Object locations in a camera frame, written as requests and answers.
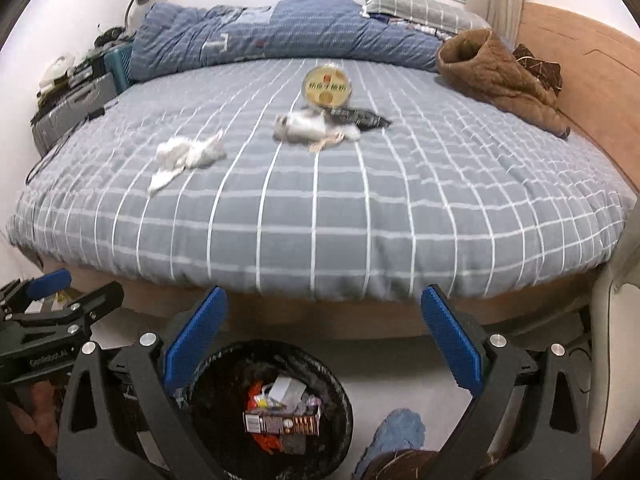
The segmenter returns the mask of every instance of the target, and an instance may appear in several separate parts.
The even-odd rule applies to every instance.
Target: wooden headboard
[[[558,105],[640,188],[640,42],[580,14],[526,2],[518,42],[562,66]]]

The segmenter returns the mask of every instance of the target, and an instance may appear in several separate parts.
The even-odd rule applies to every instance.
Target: blue gripper pad
[[[31,280],[27,285],[27,298],[31,301],[41,300],[59,290],[65,290],[71,286],[71,273],[66,269],[58,269]]]
[[[436,339],[458,386],[475,397],[482,391],[482,358],[433,286],[420,298],[422,318]]]
[[[164,390],[172,394],[191,382],[198,364],[226,317],[226,293],[216,287],[196,309],[164,354]]]

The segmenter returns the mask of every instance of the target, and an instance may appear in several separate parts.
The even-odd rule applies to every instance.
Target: gray suitcase
[[[69,94],[33,126],[33,140],[41,156],[71,128],[117,96],[111,73],[105,74]]]

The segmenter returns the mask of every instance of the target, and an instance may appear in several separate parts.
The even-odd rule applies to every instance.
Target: storage box
[[[40,155],[44,156],[70,128],[115,97],[113,76],[105,74],[60,100],[52,111],[33,126],[33,140]]]
[[[132,43],[124,43],[110,48],[102,56],[104,69],[111,72],[118,94],[122,94],[131,86],[129,79],[129,63],[131,62]]]

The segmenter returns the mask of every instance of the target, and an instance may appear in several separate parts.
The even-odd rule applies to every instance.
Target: blue comforter
[[[353,0],[282,0],[211,10],[156,3],[133,43],[129,76],[158,76],[248,59],[327,57],[436,72],[442,42],[360,16]]]

